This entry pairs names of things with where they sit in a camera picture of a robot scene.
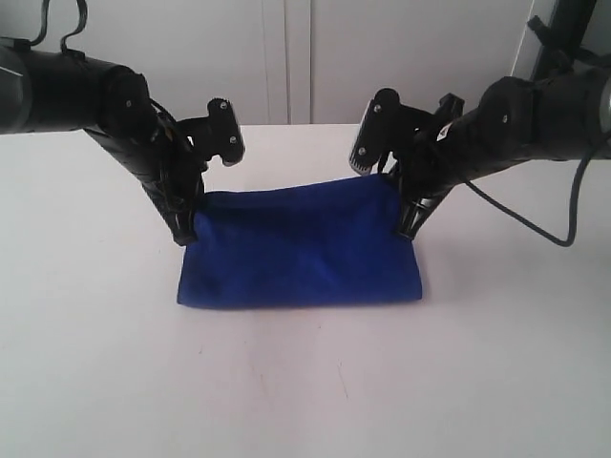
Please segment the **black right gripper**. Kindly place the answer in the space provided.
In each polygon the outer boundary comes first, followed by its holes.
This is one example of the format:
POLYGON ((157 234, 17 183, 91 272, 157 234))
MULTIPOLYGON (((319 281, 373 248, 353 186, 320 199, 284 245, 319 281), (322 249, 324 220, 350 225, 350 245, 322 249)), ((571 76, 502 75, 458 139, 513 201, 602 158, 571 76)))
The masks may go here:
POLYGON ((446 94, 430 113, 393 97, 393 176, 401 194, 397 232, 414 239, 449 192, 475 167, 482 153, 476 111, 446 94))

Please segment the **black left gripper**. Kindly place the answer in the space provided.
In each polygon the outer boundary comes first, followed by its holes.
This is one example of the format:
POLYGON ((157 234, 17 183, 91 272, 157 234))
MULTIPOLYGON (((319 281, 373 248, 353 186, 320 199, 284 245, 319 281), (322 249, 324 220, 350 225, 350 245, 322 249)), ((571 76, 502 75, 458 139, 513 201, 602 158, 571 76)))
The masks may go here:
POLYGON ((159 123, 144 141, 94 128, 88 136, 139 181, 178 246, 198 240, 195 213, 203 195, 201 175, 206 165, 176 124, 159 123))

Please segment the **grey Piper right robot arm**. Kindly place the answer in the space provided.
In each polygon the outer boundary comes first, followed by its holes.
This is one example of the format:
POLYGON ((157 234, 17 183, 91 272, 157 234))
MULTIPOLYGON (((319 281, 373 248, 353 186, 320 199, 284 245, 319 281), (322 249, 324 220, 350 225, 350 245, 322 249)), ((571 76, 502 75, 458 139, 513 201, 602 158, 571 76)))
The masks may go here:
POLYGON ((433 114, 401 127, 406 142, 393 151, 401 193, 398 231, 413 239, 457 185, 464 184, 505 215, 552 243, 568 247, 577 235, 579 191, 593 160, 610 157, 610 71, 590 68, 539 81, 505 76, 465 113, 447 94, 433 114), (474 181, 532 160, 578 162, 571 185, 568 230, 560 239, 510 210, 474 181))

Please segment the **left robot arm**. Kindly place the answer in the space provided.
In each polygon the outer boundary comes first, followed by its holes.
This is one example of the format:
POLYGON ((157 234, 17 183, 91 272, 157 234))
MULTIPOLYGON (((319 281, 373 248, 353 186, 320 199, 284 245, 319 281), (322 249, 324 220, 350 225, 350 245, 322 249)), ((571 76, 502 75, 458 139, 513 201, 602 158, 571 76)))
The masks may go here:
POLYGON ((202 168, 177 121, 152 99, 145 77, 82 52, 1 45, 1 132, 82 131, 140 183, 185 246, 196 240, 202 168))

